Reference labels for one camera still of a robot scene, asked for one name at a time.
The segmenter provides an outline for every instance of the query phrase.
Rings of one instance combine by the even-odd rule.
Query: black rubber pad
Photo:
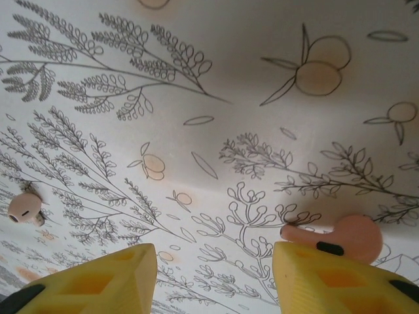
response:
[[[16,314],[44,289],[44,285],[33,285],[11,294],[0,303],[0,313]]]
[[[333,255],[338,255],[338,256],[343,256],[343,254],[345,253],[343,247],[341,247],[340,245],[332,244],[328,242],[321,242],[321,241],[317,242],[316,248],[319,251],[323,251],[323,252],[330,253]]]
[[[419,287],[402,280],[390,280],[389,283],[398,291],[419,304]]]

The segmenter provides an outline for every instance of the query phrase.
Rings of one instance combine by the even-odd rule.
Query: yellow 3d printed part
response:
[[[419,287],[379,268],[290,242],[272,263],[282,314],[419,313]]]
[[[17,312],[10,300],[2,314],[149,314],[156,277],[154,245],[140,244],[30,283],[15,300],[41,291]]]

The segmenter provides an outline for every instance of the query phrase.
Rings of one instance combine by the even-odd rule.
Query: hole in yellow block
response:
[[[352,314],[403,314],[401,308],[397,308],[391,301],[385,298],[357,296],[356,298],[344,298],[342,303]]]
[[[86,273],[74,278],[61,294],[99,294],[112,280],[112,275]]]
[[[34,314],[79,314],[85,305],[65,304],[62,306],[45,305],[35,311]]]
[[[130,252],[126,252],[126,253],[121,253],[116,255],[115,260],[130,260],[131,258],[134,257],[134,252],[130,251]]]
[[[339,268],[318,270],[317,275],[329,287],[362,287],[364,280],[355,272]]]

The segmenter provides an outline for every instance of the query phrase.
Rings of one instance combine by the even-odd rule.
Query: botanical wallpaper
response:
[[[279,313],[280,228],[350,213],[419,283],[419,2],[303,2],[3,1],[0,293],[154,243],[154,314]]]

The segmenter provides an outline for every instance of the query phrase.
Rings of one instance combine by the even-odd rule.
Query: leafy branch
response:
[[[13,60],[0,55],[3,60],[0,63],[12,64],[7,71],[11,76],[3,79],[3,82],[8,84],[6,90],[8,92],[25,93],[22,98],[24,101],[33,101],[36,98],[44,101],[48,98],[56,76],[55,72],[49,68],[55,65],[106,72],[84,78],[80,84],[58,82],[58,86],[62,88],[58,90],[58,93],[81,102],[82,105],[75,106],[75,109],[84,114],[112,111],[115,109],[115,105],[111,101],[112,97],[120,97],[125,93],[140,90],[137,95],[130,94],[127,97],[127,102],[117,111],[117,117],[120,120],[137,119],[138,116],[144,115],[144,110],[153,112],[151,101],[145,96],[144,91],[148,87],[157,85],[173,86],[219,99],[209,95],[198,80],[201,75],[211,69],[212,62],[204,58],[203,52],[195,51],[190,44],[179,42],[176,36],[173,36],[161,26],[151,26],[150,33],[170,52],[173,64],[171,64],[171,61],[158,57],[145,47],[149,40],[149,32],[142,29],[141,26],[135,25],[132,21],[109,14],[100,14],[101,22],[109,26],[112,31],[92,32],[92,38],[90,39],[85,32],[39,5],[22,0],[16,0],[16,3],[37,14],[49,24],[48,26],[15,14],[14,19],[24,27],[24,30],[8,33],[11,38],[31,43],[32,45],[28,46],[29,51],[44,58],[45,61]],[[51,29],[55,29],[59,34],[65,36],[67,42],[53,40]],[[106,44],[111,48],[127,53],[132,57],[130,64],[137,71],[117,69],[99,61],[98,56],[102,55],[104,50],[98,43]],[[86,56],[88,60],[94,62],[94,65],[75,63],[80,55]],[[176,83],[178,81],[176,73],[185,77],[194,87],[189,88],[187,84],[182,84],[182,81],[181,84]],[[30,78],[24,81],[22,76],[27,75]],[[136,87],[127,88],[126,79],[123,75],[145,79],[146,84],[142,83]],[[86,88],[104,91],[108,94],[88,95]]]

